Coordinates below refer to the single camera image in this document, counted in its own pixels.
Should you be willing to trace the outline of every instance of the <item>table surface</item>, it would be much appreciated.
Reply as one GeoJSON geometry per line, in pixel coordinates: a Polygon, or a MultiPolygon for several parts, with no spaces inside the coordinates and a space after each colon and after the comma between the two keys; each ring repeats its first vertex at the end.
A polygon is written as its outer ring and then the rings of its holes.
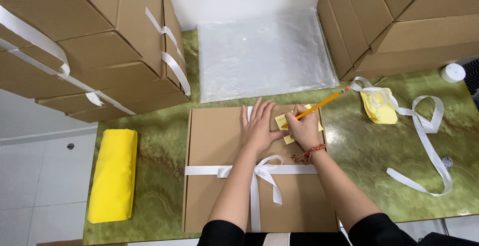
{"type": "MultiPolygon", "coordinates": [[[[183,32],[191,102],[98,124],[93,168],[103,131],[128,128],[138,132],[135,198],[132,217],[126,221],[91,224],[85,219],[83,243],[112,244],[199,237],[182,232],[183,173],[188,114],[191,108],[251,106],[254,98],[199,103],[198,41],[196,31],[183,32]]],[[[438,70],[387,77],[388,87],[400,107],[410,108],[417,96],[438,96],[444,117],[436,134],[428,138],[440,157],[449,156],[452,191],[433,197],[409,188],[386,174],[391,167],[428,191],[440,193],[444,185],[429,160],[410,116],[398,115],[394,125],[374,124],[368,119],[358,92],[348,92],[322,108],[328,152],[356,185],[394,222],[446,218],[479,213],[479,113],[464,82],[449,84],[438,70]]],[[[338,91],[322,89],[266,96],[278,105],[316,103],[338,91]]],[[[416,111],[432,116],[434,102],[424,99],[416,111]]]]}

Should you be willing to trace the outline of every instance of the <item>plastic sheet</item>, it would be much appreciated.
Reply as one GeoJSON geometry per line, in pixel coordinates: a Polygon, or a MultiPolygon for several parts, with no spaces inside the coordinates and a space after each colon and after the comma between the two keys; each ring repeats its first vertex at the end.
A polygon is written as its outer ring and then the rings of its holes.
{"type": "Polygon", "coordinates": [[[316,10],[198,25],[201,102],[339,85],[316,10]]]}

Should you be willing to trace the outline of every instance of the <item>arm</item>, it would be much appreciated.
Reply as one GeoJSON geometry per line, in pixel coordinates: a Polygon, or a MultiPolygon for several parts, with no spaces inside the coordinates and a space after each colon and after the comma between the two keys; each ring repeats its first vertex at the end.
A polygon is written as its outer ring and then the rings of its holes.
{"type": "MultiPolygon", "coordinates": [[[[289,131],[305,150],[320,145],[318,119],[314,114],[304,116],[300,121],[296,116],[307,108],[296,105],[294,113],[286,113],[289,131]]],[[[361,219],[381,210],[356,187],[336,162],[324,150],[311,155],[318,177],[339,219],[347,232],[361,219]]]]}
{"type": "Polygon", "coordinates": [[[261,97],[254,104],[249,122],[246,107],[241,108],[242,147],[208,219],[228,221],[244,232],[248,222],[249,188],[256,158],[273,140],[288,135],[288,131],[269,131],[271,110],[276,103],[267,101],[260,105],[260,102],[261,97]]]}

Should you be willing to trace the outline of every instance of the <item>red braided bracelet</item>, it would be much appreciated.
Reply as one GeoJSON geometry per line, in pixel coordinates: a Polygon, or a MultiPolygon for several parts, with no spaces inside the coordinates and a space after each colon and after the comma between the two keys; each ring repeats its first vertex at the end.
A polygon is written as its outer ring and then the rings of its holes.
{"type": "Polygon", "coordinates": [[[313,151],[319,151],[319,150],[325,149],[325,148],[326,148],[326,144],[321,144],[321,145],[319,145],[319,146],[312,147],[311,149],[305,151],[305,152],[304,152],[300,157],[298,157],[298,158],[295,158],[296,155],[293,155],[293,156],[291,157],[291,159],[293,159],[293,161],[297,162],[299,159],[301,159],[302,157],[304,157],[304,159],[302,159],[301,161],[302,161],[303,163],[307,163],[307,162],[309,162],[309,160],[311,160],[311,153],[312,153],[313,151]]]}

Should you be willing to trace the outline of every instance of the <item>pencil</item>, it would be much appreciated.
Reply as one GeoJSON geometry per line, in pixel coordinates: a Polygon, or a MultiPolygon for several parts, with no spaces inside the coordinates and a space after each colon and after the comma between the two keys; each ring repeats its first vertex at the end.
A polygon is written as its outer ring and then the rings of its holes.
{"type": "MultiPolygon", "coordinates": [[[[343,90],[340,90],[339,92],[334,93],[332,96],[330,96],[330,97],[324,99],[324,100],[323,100],[322,102],[320,102],[319,104],[317,104],[317,105],[315,105],[314,107],[308,109],[307,111],[305,111],[305,112],[299,114],[298,116],[296,116],[296,119],[299,120],[299,119],[303,118],[304,116],[306,116],[306,115],[308,115],[309,113],[313,112],[313,110],[318,109],[320,106],[325,105],[327,102],[330,102],[331,100],[333,100],[334,98],[338,97],[339,95],[341,95],[342,93],[344,93],[344,92],[346,92],[346,91],[349,91],[349,86],[344,87],[343,90]]],[[[286,126],[288,126],[288,125],[289,125],[289,124],[286,122],[286,123],[283,124],[283,126],[281,126],[281,127],[286,127],[286,126]]]]}

